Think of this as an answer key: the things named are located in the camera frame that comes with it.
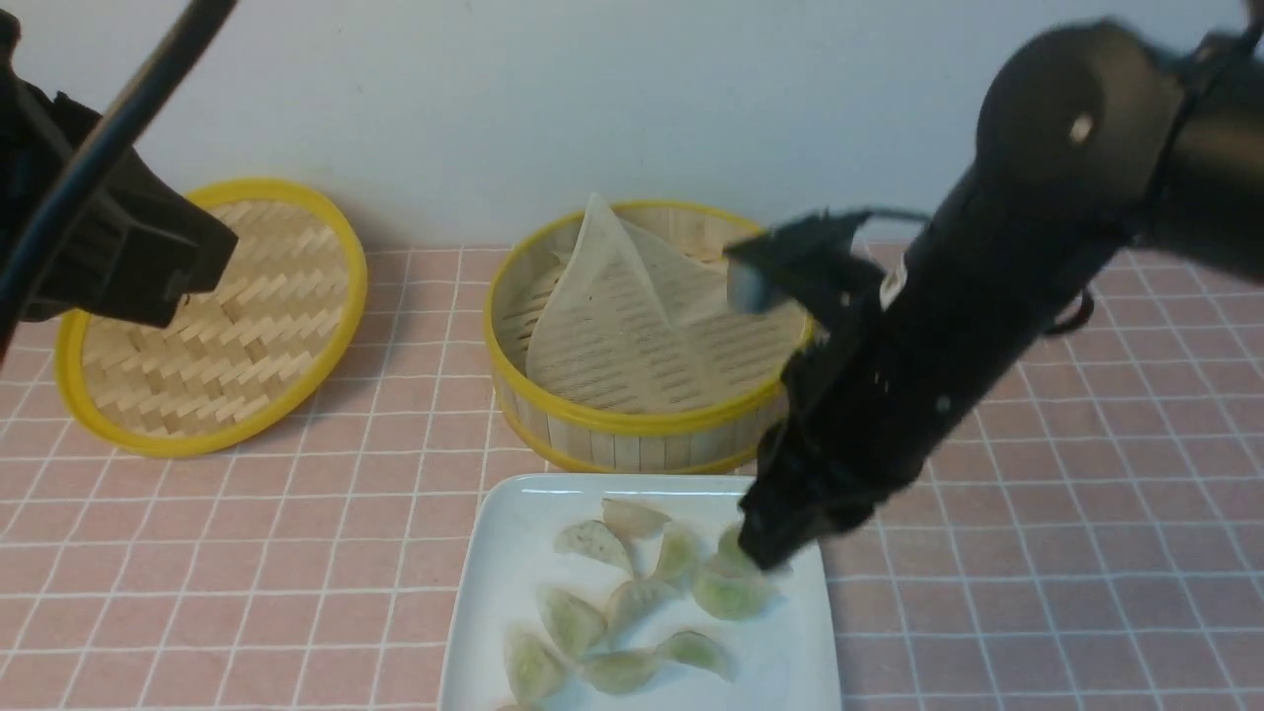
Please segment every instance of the white label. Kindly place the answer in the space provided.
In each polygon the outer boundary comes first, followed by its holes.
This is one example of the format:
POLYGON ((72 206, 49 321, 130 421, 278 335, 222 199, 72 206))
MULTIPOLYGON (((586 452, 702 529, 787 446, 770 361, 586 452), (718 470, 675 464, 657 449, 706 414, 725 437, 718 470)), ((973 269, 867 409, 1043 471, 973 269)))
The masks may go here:
POLYGON ((882 286, 877 290, 877 299, 882 304, 884 311, 891 305, 891 301, 895 301, 895 297, 904 288, 904 282, 906 281, 909 281, 909 269, 904 266, 904 257, 901 256, 900 263, 887 272, 886 278, 882 280, 882 286))

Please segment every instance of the white plate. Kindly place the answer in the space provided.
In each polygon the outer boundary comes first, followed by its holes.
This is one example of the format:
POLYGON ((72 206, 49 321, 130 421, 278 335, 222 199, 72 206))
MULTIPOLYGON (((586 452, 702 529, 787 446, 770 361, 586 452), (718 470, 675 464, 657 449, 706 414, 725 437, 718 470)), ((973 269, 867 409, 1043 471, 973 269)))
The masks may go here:
MULTIPOLYGON (((479 511, 461 574, 444 660, 439 711, 497 711, 512 702, 504 676, 506 630, 525 624, 549 636, 536 610, 536 590, 554 584, 598 609, 627 576, 579 555, 554 552, 570 524, 602 517, 602 498, 636 500, 686 524, 715 549, 719 534, 739 520, 737 501, 748 477, 648 474, 540 474, 508 479, 479 511)), ((633 550, 637 571, 653 569, 659 538, 633 550)), ((723 708, 726 711, 838 711, 838 659, 820 550, 811 545, 777 577, 781 597, 763 616, 720 622, 685 596, 641 625, 626 646, 652 646, 683 629, 720 643, 736 664, 733 683, 700 669, 669 667, 638 693, 604 696, 578 678, 550 698, 546 711, 723 708)))

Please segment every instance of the yellow rim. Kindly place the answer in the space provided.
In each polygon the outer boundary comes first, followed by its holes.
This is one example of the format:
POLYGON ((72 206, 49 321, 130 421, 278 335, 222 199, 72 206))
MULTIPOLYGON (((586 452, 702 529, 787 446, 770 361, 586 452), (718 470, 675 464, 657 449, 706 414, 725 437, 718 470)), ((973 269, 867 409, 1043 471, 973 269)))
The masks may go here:
POLYGON ((329 345, 312 362, 307 373, 281 397, 269 402, 254 416, 222 431, 188 438, 157 438, 140 435, 120 428, 97 410, 83 381, 83 339, 87 333, 88 314, 71 311, 62 318, 57 334, 53 367, 57 387, 67 410, 91 433, 119 447, 144 457, 181 458, 197 457, 228 449, 268 429, 311 397, 320 383, 337 366, 346 348, 355 338, 355 329, 364 314, 369 280, 364 249, 343 213, 315 190, 273 178, 244 178, 210 185, 188 194, 188 200, 202 209, 215 207, 238 200, 277 200, 310 210, 334 229, 346 253, 349 272, 345 318, 339 323, 329 345))
MULTIPOLYGON (((501 405, 501 414, 504 415, 504 421, 509 424, 509 429, 526 443, 536 454, 544 457, 545 459, 557 464, 562 469, 574 473, 598 473, 598 474, 616 474, 616 473, 629 473, 629 472, 617 472, 607 467, 598 467, 592 462, 584 462, 583 459, 575 459, 561 452, 557 452, 552 447, 545 444, 540 438, 537 438, 531 430, 522 426, 518 417, 504 406, 504 401, 497 396, 497 404, 501 405)), ((696 464, 694 467, 686 467, 683 469, 675 469, 671 472, 653 472, 665 474, 731 474, 733 469, 737 469, 742 464, 750 462, 755 458, 756 449, 758 445, 752 445, 732 457, 726 457, 724 459, 718 459, 707 464, 696 464)))
MULTIPOLYGON (((761 229, 757 223, 746 218, 739 218, 723 210, 717 210, 715 207, 695 205, 693 202, 681 202, 675 200, 638 200, 632 202, 618 202, 612 205, 612 207, 616 211, 633 207, 679 207, 732 221, 750 229, 751 234, 755 234, 761 229)), ((767 381, 761 383, 758 387, 752 388, 750 392, 724 402, 718 402, 709 407, 700 407, 698 410, 689 410, 686 412, 676 412, 671 415, 627 415, 623 412, 608 412, 604 410, 585 407, 562 397, 557 397, 556 395, 527 380, 521 371, 514 368, 513 363, 509 362, 509 357, 504 354, 504 350, 501 348, 501 343, 495 338, 495 323, 492 319, 492 301, 495 297, 495 287, 501 282, 501 278, 503 278, 504 272, 509 268, 509 264, 521 257, 523 252, 530 249, 535 243, 540 242, 561 225, 583 219, 584 211, 579 210, 540 228, 532 233, 531 237, 526 238, 517 247, 514 247, 512 252, 509 252, 508 258, 504 259, 501 268, 497 269, 495 276, 492 277, 492 287, 488 290, 487 301, 483 305, 483 340, 488 344, 488 350, 492 354, 492 368, 494 368, 495 372, 509 383, 509 387, 512 387, 516 393, 521 395, 527 400, 527 402, 531 402, 538 410, 542 410, 549 415, 562 417, 588 429, 627 436, 664 436, 710 429, 750 412, 751 410, 758 409, 776 397, 781 387, 780 373, 771 376, 767 381)), ((806 343, 810 338, 810 321, 805 321, 804 337, 800 344, 806 343)), ((583 464, 583 467, 590 467, 590 464, 583 464)))

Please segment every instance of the dumpling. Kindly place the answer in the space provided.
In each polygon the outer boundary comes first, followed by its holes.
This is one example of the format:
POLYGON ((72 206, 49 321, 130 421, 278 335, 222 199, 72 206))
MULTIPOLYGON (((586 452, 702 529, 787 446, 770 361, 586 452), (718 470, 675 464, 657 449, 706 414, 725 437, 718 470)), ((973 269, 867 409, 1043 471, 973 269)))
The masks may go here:
POLYGON ((578 662, 605 636, 605 617, 584 600, 546 587, 536 596, 540 619, 562 657, 578 662))
POLYGON ((676 633, 655 649, 666 662, 705 669, 724 681, 733 681, 724 649, 715 640, 695 631, 676 633))
POLYGON ((603 498, 602 519, 619 538, 637 540, 657 534, 671 516, 631 501, 603 498))
POLYGON ((776 587, 760 574, 734 568, 717 555, 694 576, 694 600, 717 620, 748 620, 763 612, 776 587))
POLYGON ((676 521, 662 526, 662 547, 659 549, 659 564, 653 577, 672 584, 698 567, 698 541, 689 529, 676 521))
POLYGON ((675 587, 657 578, 628 581, 614 588, 605 602, 605 629, 616 638, 679 596, 675 587))
MULTIPOLYGON (((751 557, 742 550, 742 547, 737 543, 738 534, 742 533, 742 524, 733 524, 724 529, 724 533, 719 536, 719 549, 715 555, 724 560, 731 568, 741 571, 750 574, 765 574, 760 571, 760 567, 751 560, 751 557)), ((790 563, 782 563, 776 569, 772 571, 774 574, 791 573, 790 563)))
POLYGON ((599 563, 614 566, 629 576, 636 574, 627 547, 602 521, 581 521, 566 526, 554 540, 554 550, 578 553, 599 563))
POLYGON ((536 635, 511 630, 504 638, 504 671, 518 703, 531 705, 557 693, 566 669, 536 635))
POLYGON ((589 659, 580 676, 602 693, 623 696, 650 683, 661 667, 659 657, 643 649, 613 652, 589 659))

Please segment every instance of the robotic arm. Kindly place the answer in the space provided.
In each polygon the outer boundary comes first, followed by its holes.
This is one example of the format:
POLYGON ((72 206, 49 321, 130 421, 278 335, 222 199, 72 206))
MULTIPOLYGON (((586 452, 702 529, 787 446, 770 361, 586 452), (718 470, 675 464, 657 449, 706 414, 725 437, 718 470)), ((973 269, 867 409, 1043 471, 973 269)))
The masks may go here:
POLYGON ((901 263, 851 240, 882 211, 811 215, 728 250, 729 301, 799 301, 822 329, 782 372, 739 544, 771 569, 863 525, 1124 248, 1264 282, 1264 67, 1256 23, 1191 56, 1115 22, 1019 49, 976 158, 901 263))

